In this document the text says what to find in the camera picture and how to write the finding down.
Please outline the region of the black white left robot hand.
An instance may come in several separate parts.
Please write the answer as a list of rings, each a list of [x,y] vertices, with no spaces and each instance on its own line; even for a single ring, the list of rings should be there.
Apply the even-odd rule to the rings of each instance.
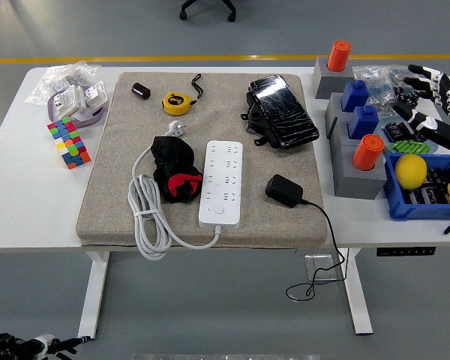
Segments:
[[[42,334],[31,340],[23,340],[0,332],[0,359],[48,359],[49,356],[71,359],[65,353],[75,355],[76,347],[89,341],[93,341],[90,336],[59,340],[53,334]]]

